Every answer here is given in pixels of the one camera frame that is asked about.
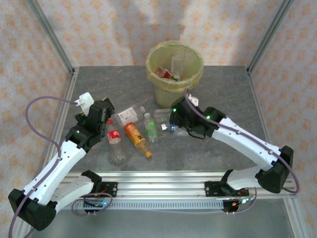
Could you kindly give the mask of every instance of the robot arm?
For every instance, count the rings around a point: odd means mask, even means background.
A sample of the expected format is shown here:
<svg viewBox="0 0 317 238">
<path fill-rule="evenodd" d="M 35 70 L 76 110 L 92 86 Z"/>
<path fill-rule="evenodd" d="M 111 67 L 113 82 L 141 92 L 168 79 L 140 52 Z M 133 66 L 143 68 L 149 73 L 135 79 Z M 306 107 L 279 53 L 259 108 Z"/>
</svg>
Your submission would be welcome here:
<svg viewBox="0 0 317 238">
<path fill-rule="evenodd" d="M 189 96 L 192 106 L 207 119 L 208 122 L 197 115 L 182 97 L 172 105 L 172 113 L 169 122 L 178 127 L 185 127 L 189 132 L 195 132 L 203 136 L 209 136 L 220 140 L 238 150 L 257 166 L 240 171 L 228 170 L 223 176 L 219 186 L 225 195 L 237 194 L 237 191 L 245 187 L 256 187 L 258 184 L 264 189 L 280 193 L 289 174 L 288 169 L 274 156 L 274 153 L 282 157 L 292 167 L 293 150 L 288 146 L 282 149 L 260 140 L 256 136 L 235 124 L 224 113 L 215 108 L 208 107 L 204 112 L 198 108 L 198 99 Z"/>
<path fill-rule="evenodd" d="M 70 129 L 61 145 L 61 158 L 56 154 L 22 191 L 14 189 L 8 197 L 15 212 L 25 196 L 33 191 L 18 216 L 38 231 L 45 229 L 65 205 L 90 193 L 101 182 L 101 177 L 86 171 L 77 181 L 56 189 L 70 169 L 106 135 L 106 122 L 114 113 L 107 98 L 94 102 L 91 95 L 85 93 L 76 102 L 83 111 L 75 116 L 78 123 Z"/>
</svg>

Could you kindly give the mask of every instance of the trash can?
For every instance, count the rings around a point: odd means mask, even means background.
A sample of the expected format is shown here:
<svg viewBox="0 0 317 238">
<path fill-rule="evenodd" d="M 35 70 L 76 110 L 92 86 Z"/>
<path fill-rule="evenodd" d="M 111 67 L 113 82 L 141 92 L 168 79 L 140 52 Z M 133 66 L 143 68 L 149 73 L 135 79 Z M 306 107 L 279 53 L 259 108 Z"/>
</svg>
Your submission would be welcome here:
<svg viewBox="0 0 317 238">
<path fill-rule="evenodd" d="M 172 58 L 182 59 L 181 80 L 174 81 L 156 75 L 159 67 L 172 72 Z M 170 106 L 184 95 L 185 89 L 192 89 L 203 75 L 204 62 L 200 53 L 180 41 L 159 43 L 152 48 L 146 60 L 148 80 L 154 84 L 155 102 L 161 108 Z"/>
</svg>

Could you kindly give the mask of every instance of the wallpaper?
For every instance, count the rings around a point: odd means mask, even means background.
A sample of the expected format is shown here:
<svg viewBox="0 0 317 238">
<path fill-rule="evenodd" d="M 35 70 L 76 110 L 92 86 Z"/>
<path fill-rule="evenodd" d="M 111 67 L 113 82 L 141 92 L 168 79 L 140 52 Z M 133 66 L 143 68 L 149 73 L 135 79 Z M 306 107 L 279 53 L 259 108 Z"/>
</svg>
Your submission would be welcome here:
<svg viewBox="0 0 317 238">
<path fill-rule="evenodd" d="M 283 0 L 39 0 L 73 66 L 144 65 L 184 41 L 205 65 L 248 65 Z"/>
<path fill-rule="evenodd" d="M 317 4 L 294 1 L 252 75 L 273 143 L 291 146 L 299 197 L 317 234 Z"/>
<path fill-rule="evenodd" d="M 41 168 L 48 144 L 24 118 L 26 105 L 43 95 L 62 96 L 69 75 L 25 0 L 0 4 L 0 237 L 7 237 L 13 211 L 8 195 L 23 189 Z M 60 104 L 42 100 L 30 121 L 51 136 Z"/>
</svg>

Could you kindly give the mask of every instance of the coca-cola bottle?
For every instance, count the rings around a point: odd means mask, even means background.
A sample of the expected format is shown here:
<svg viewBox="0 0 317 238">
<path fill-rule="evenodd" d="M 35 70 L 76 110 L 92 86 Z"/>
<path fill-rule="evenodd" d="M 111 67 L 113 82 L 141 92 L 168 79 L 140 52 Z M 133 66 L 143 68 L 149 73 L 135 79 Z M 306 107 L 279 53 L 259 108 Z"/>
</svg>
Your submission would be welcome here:
<svg viewBox="0 0 317 238">
<path fill-rule="evenodd" d="M 112 160 L 116 164 L 121 164 L 126 161 L 125 154 L 123 152 L 123 146 L 121 141 L 120 132 L 113 125 L 113 120 L 108 119 L 108 141 L 112 150 Z"/>
</svg>

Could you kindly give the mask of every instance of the orange bottle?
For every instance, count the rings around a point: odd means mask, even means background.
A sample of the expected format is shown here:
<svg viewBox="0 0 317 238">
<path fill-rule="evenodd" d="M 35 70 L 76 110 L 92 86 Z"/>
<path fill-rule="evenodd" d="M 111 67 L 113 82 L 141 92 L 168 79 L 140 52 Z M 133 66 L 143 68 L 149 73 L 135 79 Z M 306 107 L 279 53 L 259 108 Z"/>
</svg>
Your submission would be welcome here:
<svg viewBox="0 0 317 238">
<path fill-rule="evenodd" d="M 146 139 L 141 135 L 133 122 L 126 124 L 123 129 L 138 151 L 145 154 L 147 158 L 152 156 L 152 152 L 147 147 Z"/>
</svg>

